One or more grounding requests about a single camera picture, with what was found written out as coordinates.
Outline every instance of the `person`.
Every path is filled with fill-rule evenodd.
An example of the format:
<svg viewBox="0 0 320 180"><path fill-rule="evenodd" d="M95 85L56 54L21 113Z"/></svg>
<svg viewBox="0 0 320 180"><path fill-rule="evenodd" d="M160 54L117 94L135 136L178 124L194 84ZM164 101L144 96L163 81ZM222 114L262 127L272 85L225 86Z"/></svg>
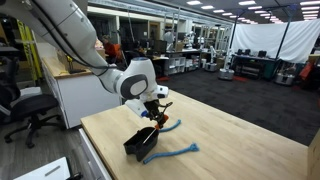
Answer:
<svg viewBox="0 0 320 180"><path fill-rule="evenodd" d="M110 36L108 35L102 36L102 42L103 42L105 53L108 55L108 57L106 58L106 61L109 64L115 63L117 53L114 45L110 43Z"/></svg>

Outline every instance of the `white backdrop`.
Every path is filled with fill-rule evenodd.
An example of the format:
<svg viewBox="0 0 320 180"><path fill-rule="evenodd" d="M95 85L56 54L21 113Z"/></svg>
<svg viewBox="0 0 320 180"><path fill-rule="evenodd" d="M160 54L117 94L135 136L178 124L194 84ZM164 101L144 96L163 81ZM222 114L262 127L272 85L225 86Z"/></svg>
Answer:
<svg viewBox="0 0 320 180"><path fill-rule="evenodd" d="M265 50L275 58L287 23L284 24L239 24L236 27L232 51L251 49ZM304 63L320 34L320 19L292 22L283 42L279 57L292 63Z"/></svg>

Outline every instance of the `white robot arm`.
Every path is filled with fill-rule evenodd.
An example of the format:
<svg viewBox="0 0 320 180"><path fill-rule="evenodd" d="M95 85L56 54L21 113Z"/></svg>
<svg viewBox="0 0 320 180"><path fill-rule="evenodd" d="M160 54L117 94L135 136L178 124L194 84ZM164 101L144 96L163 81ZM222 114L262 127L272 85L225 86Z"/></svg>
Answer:
<svg viewBox="0 0 320 180"><path fill-rule="evenodd" d="M109 66L94 48L95 29L72 0L0 0L0 12L21 20L48 43L88 66L107 91L128 99L126 104L141 117L154 120L156 113L161 114L156 106L145 106L154 102L161 107L158 99L168 96L168 88L155 81L151 61L133 59L124 72Z"/></svg>

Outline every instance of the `ceiling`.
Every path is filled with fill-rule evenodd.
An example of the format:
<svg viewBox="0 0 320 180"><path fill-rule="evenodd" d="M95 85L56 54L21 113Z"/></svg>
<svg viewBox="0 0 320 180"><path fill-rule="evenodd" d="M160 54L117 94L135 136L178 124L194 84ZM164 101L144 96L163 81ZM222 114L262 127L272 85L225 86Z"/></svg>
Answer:
<svg viewBox="0 0 320 180"><path fill-rule="evenodd" d="M306 0L255 0L255 5L250 6L241 6L238 4L240 1L245 0L199 0L202 4L190 6L187 4L188 1L191 0L151 0L151 2L172 6L172 7L181 7L182 9L193 11L195 13L202 13L202 14L210 14L210 16L219 17L225 20L234 20L229 16L222 16L222 13L214 13L213 10L223 9L225 12L231 12L233 15L240 14L243 10L248 10L250 6L262 6L263 8L266 7L279 7L279 6L288 6L296 4L297 10L292 10L290 7L286 9L290 11L294 16L292 18L293 21L301 21L303 20L303 15L301 11L300 2L304 2ZM204 10L201 9L202 6L212 5L214 9ZM287 14L281 9L272 10L272 15L276 16L283 22L288 21ZM250 19L251 21L255 21L258 23L269 23L269 20L265 17L261 17L259 14L254 13L254 11L247 11L243 14L243 17L246 19Z"/></svg>

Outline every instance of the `blue cable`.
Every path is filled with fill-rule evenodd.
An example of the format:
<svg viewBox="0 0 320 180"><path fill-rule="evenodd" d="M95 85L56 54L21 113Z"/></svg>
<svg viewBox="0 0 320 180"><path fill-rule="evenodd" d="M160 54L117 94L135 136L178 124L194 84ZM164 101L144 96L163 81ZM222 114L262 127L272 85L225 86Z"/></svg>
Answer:
<svg viewBox="0 0 320 180"><path fill-rule="evenodd" d="M168 127L168 128L162 128L162 129L160 129L160 130L159 130L159 132L161 133L161 132L168 132L168 131L171 131L172 129L174 129L174 128L178 127L180 124L181 124L181 120L180 120L180 119L178 119L178 121L176 122L176 124L174 124L173 126Z"/></svg>
<svg viewBox="0 0 320 180"><path fill-rule="evenodd" d="M182 153L186 153L188 151L196 152L196 151L199 151L199 150L200 149L197 146L197 144L196 143L192 143L189 147L187 147L185 149L178 150L178 151L163 152L163 153L153 154L153 155L149 156L147 159L143 160L143 164L147 164L150 161L152 161L154 158L157 158L157 157L175 156L175 155L179 155L179 154L182 154Z"/></svg>

